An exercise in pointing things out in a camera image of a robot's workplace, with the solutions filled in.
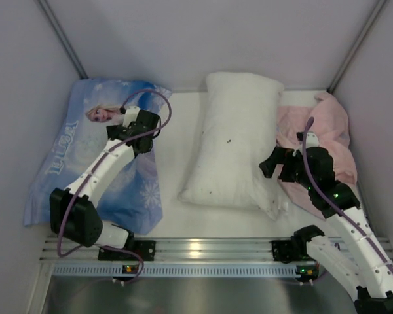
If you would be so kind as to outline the pink pillowcase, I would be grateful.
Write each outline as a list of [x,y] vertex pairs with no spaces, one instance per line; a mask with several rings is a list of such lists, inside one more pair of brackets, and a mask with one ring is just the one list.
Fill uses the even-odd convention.
[[279,106],[277,113],[278,145],[285,148],[298,148],[296,133],[305,129],[307,120],[314,118],[310,128],[321,147],[328,150],[333,158],[336,179],[355,188],[358,172],[353,155],[349,149],[348,115],[337,99],[327,93],[319,92],[314,96],[314,107]]

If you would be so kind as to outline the blue Frozen print pillowcase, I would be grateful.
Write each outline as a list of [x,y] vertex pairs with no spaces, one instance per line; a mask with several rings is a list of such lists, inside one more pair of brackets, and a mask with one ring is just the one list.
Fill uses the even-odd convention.
[[[76,82],[54,145],[31,185],[24,225],[50,221],[49,197],[65,188],[98,157],[107,143],[106,127],[122,123],[121,107],[159,113],[171,91],[145,81],[92,78]],[[162,219],[153,151],[140,154],[111,182],[98,204],[101,219],[137,234],[148,234]]]

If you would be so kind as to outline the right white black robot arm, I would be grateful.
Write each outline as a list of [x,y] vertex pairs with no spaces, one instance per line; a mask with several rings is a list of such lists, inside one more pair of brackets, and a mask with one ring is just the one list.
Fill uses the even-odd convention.
[[333,226],[346,245],[347,258],[315,225],[294,232],[294,257],[309,257],[321,264],[345,289],[357,313],[393,313],[393,261],[368,224],[352,189],[337,180],[333,158],[312,132],[299,132],[297,150],[275,147],[259,164],[266,178],[277,166],[283,183],[302,186],[315,208]]

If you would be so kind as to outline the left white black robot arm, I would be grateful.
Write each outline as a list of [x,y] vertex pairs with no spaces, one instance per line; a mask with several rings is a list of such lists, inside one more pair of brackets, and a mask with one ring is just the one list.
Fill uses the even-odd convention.
[[130,107],[122,124],[108,126],[108,141],[102,152],[74,182],[66,188],[55,188],[50,194],[50,227],[58,236],[57,255],[62,240],[69,239],[79,247],[108,247],[123,252],[134,234],[113,222],[102,220],[97,206],[119,172],[140,154],[153,148],[153,139],[162,128],[160,116]]

